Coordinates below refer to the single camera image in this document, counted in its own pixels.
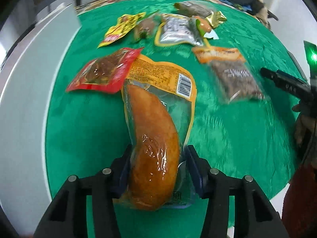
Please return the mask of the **person's right hand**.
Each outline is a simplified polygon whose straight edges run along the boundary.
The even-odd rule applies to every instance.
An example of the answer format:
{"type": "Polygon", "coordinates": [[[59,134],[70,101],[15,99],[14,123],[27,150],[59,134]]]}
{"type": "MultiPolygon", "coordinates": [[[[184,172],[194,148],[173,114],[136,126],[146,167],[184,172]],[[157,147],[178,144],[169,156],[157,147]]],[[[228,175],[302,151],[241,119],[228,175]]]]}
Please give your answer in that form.
{"type": "Polygon", "coordinates": [[[306,158],[303,158],[305,164],[311,164],[316,169],[316,118],[312,118],[302,112],[303,105],[297,104],[292,108],[292,111],[298,112],[296,119],[296,130],[294,138],[297,146],[303,151],[306,158]],[[305,149],[304,138],[305,134],[309,133],[309,141],[305,149]]]}

